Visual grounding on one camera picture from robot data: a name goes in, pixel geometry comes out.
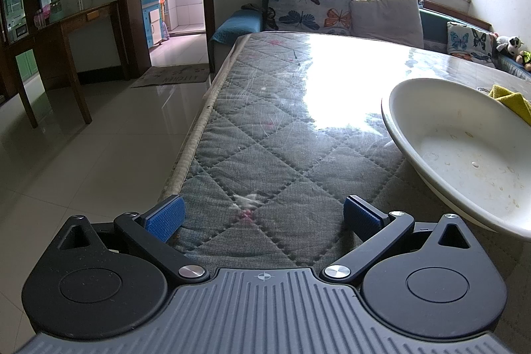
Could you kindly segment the white ceramic bowl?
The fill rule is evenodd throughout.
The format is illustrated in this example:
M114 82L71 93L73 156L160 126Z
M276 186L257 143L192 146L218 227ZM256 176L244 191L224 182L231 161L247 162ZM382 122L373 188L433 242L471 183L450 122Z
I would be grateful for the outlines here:
M502 103L435 78L396 84L385 127L424 183L478 226L530 239L530 126Z

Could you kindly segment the yellow and black cleaning cloth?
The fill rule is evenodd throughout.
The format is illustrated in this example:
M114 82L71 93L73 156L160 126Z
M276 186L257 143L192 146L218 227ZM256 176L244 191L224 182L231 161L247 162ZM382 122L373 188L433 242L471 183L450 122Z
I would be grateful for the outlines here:
M502 103L522 118L526 124L531 125L531 103L522 94L512 92L498 84L493 84L489 91L489 97Z

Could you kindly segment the brown door mat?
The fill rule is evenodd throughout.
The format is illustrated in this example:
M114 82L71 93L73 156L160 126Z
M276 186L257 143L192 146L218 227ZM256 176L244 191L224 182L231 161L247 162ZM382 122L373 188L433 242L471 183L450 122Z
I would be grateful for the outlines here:
M208 64L179 66L152 66L130 87L141 88L173 84L196 84L205 82L210 75Z

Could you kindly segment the plain beige pillow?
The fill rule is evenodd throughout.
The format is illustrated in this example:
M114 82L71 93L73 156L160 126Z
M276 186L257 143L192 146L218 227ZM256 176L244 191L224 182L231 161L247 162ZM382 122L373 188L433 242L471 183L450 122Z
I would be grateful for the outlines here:
M349 4L351 34L423 48L418 0L354 0Z

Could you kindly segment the grey quilted table cover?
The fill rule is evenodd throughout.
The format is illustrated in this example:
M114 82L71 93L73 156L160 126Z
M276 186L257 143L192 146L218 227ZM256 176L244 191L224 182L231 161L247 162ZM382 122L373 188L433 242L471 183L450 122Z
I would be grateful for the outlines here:
M179 290L171 350L443 351L365 325L355 289L316 279L361 243L344 223L348 195L420 221L447 211L381 116L383 94L413 77L530 91L513 75L392 43L287 32L237 42L165 186L186 203L175 248L215 276Z

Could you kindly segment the blue toy cabinet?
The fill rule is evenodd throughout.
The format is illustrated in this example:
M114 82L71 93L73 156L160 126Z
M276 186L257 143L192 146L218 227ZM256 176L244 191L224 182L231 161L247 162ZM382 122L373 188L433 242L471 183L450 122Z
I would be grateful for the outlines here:
M165 0L140 0L140 3L148 48L152 48L168 39L164 20Z

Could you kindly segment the large butterfly print pillow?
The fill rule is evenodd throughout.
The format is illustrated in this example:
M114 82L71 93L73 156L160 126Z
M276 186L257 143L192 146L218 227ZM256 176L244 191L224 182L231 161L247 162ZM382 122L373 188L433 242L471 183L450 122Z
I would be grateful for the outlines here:
M265 29L349 35L354 0L268 0Z

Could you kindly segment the small butterfly print pillow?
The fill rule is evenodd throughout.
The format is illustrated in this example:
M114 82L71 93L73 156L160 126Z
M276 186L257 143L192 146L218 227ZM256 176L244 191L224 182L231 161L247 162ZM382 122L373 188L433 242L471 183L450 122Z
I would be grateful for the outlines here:
M446 52L450 56L460 57L483 66L494 66L493 52L496 38L492 33L455 22L448 22L446 30Z

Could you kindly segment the dark wooden side table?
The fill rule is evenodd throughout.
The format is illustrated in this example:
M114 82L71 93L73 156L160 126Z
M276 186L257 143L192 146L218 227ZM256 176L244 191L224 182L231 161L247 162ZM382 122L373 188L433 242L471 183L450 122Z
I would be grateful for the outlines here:
M1 87L7 91L8 100L14 96L20 97L32 127L38 127L38 121L24 88L16 57L30 49L34 50L37 54L38 72L44 87L48 89L59 84L68 84L73 91L84 122L89 124L92 122L92 117L81 90L68 36L105 18L111 21L114 43L120 60L119 66L114 67L113 73L118 76L126 75L128 60L121 30L120 10L116 1L68 16L12 44L4 40L1 42Z

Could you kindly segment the black white plush toy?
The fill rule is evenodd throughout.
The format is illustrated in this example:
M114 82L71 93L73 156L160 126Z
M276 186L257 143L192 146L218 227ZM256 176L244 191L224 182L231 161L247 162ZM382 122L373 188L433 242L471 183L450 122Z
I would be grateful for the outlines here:
M517 36L498 36L496 38L496 51L503 55L515 59L522 47L522 41Z

